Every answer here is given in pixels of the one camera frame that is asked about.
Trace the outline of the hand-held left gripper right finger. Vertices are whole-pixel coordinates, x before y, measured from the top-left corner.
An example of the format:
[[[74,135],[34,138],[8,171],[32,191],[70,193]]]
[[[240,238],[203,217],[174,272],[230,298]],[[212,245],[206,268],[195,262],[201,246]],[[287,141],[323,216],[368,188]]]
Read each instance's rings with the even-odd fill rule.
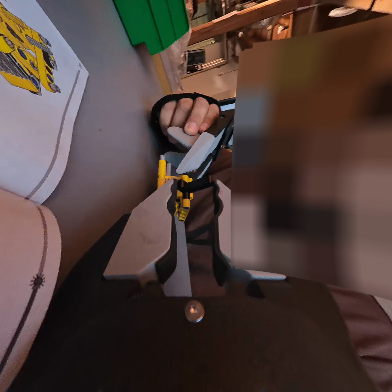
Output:
[[[231,190],[220,180],[213,182],[213,201],[213,272],[217,284],[222,287],[232,276],[246,281],[286,280],[284,274],[267,272],[259,260],[262,246],[251,229],[256,228],[260,208],[254,202],[250,207],[235,202],[234,217],[238,218],[239,228],[232,228]]]

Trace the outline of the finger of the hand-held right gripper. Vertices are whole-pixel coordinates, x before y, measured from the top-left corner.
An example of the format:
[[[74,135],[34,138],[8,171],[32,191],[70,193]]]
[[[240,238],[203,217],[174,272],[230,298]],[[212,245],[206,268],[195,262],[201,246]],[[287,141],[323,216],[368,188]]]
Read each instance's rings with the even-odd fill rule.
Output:
[[[228,149],[227,144],[218,145],[212,152],[210,152],[207,155],[207,157],[203,160],[199,168],[195,170],[195,180],[200,179],[201,177],[204,176],[204,174],[209,169],[210,165],[214,161],[216,161],[216,159],[224,149]]]
[[[222,133],[213,135],[206,131],[200,135],[190,136],[184,131],[176,131],[176,141],[190,148],[177,167],[176,173],[181,175],[199,169],[207,156],[217,147],[221,137]]]

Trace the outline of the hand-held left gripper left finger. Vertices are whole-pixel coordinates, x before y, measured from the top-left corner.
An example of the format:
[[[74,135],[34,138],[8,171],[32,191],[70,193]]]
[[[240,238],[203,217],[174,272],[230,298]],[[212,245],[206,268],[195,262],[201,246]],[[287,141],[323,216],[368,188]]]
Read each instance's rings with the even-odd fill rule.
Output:
[[[177,182],[169,179],[132,210],[105,279],[185,283],[185,230],[175,216]]]

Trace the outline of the yellow and black lego model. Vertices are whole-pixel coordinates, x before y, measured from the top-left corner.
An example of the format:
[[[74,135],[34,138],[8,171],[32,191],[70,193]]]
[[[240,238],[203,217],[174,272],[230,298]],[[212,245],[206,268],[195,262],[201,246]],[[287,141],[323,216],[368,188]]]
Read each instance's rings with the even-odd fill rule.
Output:
[[[167,182],[173,181],[174,188],[174,215],[179,222],[185,222],[189,215],[194,194],[200,190],[212,187],[213,180],[210,175],[204,174],[200,179],[195,180],[195,170],[177,174],[176,167],[172,162],[174,158],[181,158],[181,154],[167,153],[161,154],[158,161],[157,186],[159,189]]]

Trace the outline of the person's right forearm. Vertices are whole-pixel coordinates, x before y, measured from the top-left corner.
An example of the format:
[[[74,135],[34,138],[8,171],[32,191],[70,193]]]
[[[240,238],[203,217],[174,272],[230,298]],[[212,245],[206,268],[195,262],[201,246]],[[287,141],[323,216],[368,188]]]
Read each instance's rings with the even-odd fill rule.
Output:
[[[208,169],[208,175],[213,181],[219,180],[229,189],[232,188],[232,157],[231,149],[222,149],[218,158]]]

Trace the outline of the lego instruction booklet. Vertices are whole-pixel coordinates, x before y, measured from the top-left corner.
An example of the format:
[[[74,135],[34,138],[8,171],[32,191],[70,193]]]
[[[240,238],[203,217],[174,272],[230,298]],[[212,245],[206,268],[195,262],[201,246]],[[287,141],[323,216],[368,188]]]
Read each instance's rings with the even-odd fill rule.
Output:
[[[42,205],[59,184],[88,71],[37,1],[0,3],[0,388],[45,318],[61,234]]]

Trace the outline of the person's right hand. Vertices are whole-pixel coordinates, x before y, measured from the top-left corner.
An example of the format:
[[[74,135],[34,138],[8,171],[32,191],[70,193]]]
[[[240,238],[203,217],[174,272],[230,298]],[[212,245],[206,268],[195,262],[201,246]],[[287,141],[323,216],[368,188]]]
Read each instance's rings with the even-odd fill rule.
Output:
[[[168,102],[162,107],[159,125],[169,142],[175,144],[176,140],[169,136],[167,131],[170,127],[182,128],[187,135],[194,136],[208,130],[218,119],[219,114],[219,106],[209,104],[203,97],[195,100],[182,98],[178,102]]]

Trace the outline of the clear plastic bag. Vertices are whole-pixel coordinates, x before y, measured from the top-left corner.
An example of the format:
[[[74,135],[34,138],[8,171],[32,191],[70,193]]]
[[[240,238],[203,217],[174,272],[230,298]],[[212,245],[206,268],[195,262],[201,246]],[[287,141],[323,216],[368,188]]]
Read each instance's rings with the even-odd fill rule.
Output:
[[[184,92],[181,81],[182,77],[187,72],[187,47],[189,45],[192,32],[192,20],[198,11],[198,1],[186,0],[185,7],[187,9],[189,20],[188,32],[160,53],[170,81],[172,94]]]

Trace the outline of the yellow wooden strip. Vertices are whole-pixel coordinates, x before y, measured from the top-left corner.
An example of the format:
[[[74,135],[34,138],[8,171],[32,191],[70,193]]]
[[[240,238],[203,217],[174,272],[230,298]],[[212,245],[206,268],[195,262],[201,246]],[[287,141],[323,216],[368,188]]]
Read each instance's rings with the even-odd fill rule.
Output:
[[[153,62],[154,70],[158,78],[159,85],[164,95],[170,95],[172,93],[172,89],[161,55],[159,53],[152,55],[151,60]]]

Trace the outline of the wooden shelf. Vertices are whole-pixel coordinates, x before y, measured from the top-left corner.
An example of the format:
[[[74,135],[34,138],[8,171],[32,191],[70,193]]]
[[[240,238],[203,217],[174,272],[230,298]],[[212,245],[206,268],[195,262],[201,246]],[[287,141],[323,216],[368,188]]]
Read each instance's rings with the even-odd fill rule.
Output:
[[[188,51],[199,51],[203,63],[182,79],[185,92],[218,100],[236,95],[240,54],[254,43],[282,40],[344,27],[391,15],[390,0],[378,1],[198,1],[201,19],[194,23]],[[330,18],[336,7],[358,11]]]

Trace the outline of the green plastic box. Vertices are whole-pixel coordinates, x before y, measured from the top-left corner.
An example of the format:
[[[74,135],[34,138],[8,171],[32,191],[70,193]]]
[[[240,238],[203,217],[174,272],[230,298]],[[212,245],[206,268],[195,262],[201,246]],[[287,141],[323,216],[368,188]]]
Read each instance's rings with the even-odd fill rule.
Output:
[[[114,0],[132,46],[145,44],[154,56],[190,31],[183,0]]]

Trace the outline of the white plate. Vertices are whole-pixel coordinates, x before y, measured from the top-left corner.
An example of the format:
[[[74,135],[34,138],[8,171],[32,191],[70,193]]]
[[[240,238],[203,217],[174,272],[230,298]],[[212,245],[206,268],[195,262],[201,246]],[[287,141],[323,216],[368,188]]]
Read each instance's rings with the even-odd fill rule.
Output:
[[[346,17],[349,15],[352,15],[354,13],[356,13],[358,11],[358,9],[353,8],[353,7],[347,7],[347,6],[342,6],[342,7],[336,7],[333,8],[329,14],[328,17],[330,18],[342,18],[342,17]]]

